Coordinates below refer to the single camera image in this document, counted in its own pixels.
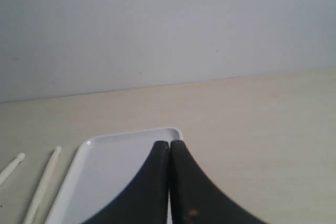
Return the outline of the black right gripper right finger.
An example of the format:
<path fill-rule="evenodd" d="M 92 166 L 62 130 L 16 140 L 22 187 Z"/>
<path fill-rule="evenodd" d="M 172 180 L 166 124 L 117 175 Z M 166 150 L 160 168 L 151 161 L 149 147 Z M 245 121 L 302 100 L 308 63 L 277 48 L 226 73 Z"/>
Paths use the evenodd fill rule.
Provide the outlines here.
<path fill-rule="evenodd" d="M 227 197 L 181 140 L 170 145 L 169 181 L 173 223 L 264 223 Z"/>

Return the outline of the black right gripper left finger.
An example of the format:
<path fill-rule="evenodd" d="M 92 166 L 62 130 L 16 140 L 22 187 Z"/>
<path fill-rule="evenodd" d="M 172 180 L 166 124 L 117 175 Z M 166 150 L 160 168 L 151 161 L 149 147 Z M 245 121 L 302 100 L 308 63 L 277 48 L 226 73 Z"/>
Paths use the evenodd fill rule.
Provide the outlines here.
<path fill-rule="evenodd" d="M 124 190 L 85 223 L 167 223 L 169 156 L 168 142 L 154 142 Z"/>

